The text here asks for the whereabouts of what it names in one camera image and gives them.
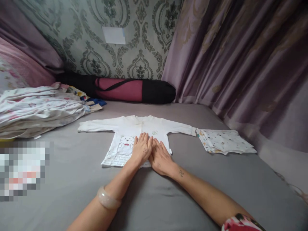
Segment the black strap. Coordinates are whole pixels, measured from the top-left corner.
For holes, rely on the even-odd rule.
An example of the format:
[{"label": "black strap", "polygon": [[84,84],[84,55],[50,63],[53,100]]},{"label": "black strap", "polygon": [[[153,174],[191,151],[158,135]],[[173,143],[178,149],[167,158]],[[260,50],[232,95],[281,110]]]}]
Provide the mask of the black strap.
[{"label": "black strap", "polygon": [[113,89],[115,89],[117,87],[120,87],[121,85],[123,85],[123,84],[125,84],[127,82],[138,80],[138,79],[126,79],[126,80],[124,80],[122,82],[115,83],[114,85],[112,85],[112,86],[110,86],[110,87],[108,87],[107,89],[104,90],[104,89],[101,89],[99,87],[99,79],[100,78],[101,77],[97,77],[97,79],[95,80],[95,83],[98,83],[97,85],[95,84],[96,85],[96,89],[99,90],[99,91],[110,91],[110,90],[113,90]]}]

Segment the wall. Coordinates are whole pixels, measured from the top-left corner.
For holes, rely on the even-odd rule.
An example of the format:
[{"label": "wall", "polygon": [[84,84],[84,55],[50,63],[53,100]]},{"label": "wall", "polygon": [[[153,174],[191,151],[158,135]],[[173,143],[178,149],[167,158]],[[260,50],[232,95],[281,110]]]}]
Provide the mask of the wall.
[{"label": "wall", "polygon": [[[80,74],[161,79],[183,0],[14,0]],[[102,26],[122,27],[125,45],[107,44]]]}]

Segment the forearm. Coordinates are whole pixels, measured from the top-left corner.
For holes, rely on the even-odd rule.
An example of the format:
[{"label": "forearm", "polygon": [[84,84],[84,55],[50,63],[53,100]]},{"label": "forearm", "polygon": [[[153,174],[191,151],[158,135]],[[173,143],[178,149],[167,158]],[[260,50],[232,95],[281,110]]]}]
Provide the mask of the forearm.
[{"label": "forearm", "polygon": [[[128,161],[115,178],[105,186],[106,193],[117,200],[121,200],[127,188],[137,172],[139,166]],[[101,205],[98,197],[87,205],[67,231],[104,231],[107,230],[117,210],[109,210]]]},{"label": "forearm", "polygon": [[251,217],[229,196],[178,165],[173,166],[170,177],[178,182],[219,226],[238,213]]}]

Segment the long sleeve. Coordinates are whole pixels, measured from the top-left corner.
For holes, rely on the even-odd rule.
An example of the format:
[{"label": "long sleeve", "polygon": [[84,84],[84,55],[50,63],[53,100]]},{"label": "long sleeve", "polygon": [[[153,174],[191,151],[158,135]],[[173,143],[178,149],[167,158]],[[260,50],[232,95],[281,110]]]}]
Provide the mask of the long sleeve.
[{"label": "long sleeve", "polygon": [[116,131],[124,116],[113,119],[89,120],[79,123],[78,132]]},{"label": "long sleeve", "polygon": [[196,128],[187,124],[181,124],[171,120],[161,119],[163,126],[171,133],[184,133],[196,136]]}]

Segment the wrist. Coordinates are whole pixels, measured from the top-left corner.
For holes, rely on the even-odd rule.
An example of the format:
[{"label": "wrist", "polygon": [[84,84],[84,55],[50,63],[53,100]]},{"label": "wrist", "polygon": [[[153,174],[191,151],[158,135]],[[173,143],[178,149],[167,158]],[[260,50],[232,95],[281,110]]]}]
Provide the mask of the wrist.
[{"label": "wrist", "polygon": [[168,172],[168,176],[174,180],[179,170],[180,170],[180,166],[176,163],[173,163],[170,167],[170,171]]},{"label": "wrist", "polygon": [[141,164],[140,164],[140,161],[134,160],[134,159],[131,159],[131,158],[130,158],[130,159],[126,162],[125,166],[127,166],[127,167],[128,167],[129,169],[131,169],[131,170],[138,170],[138,169],[140,168]]}]

